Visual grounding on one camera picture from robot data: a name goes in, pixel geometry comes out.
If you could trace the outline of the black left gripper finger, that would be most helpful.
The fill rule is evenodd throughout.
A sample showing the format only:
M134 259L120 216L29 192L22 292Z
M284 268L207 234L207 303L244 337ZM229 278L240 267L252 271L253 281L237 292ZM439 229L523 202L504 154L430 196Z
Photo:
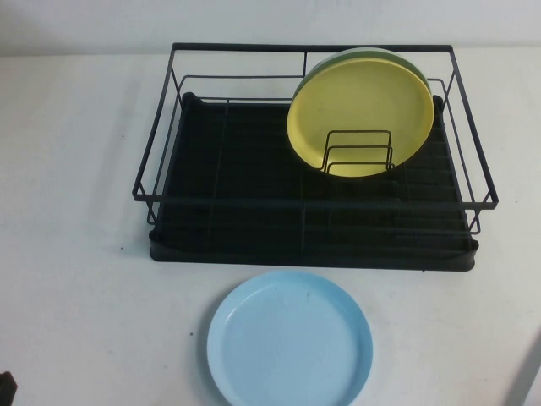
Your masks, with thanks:
M0 406L11 406L18 385L9 371L0 374Z

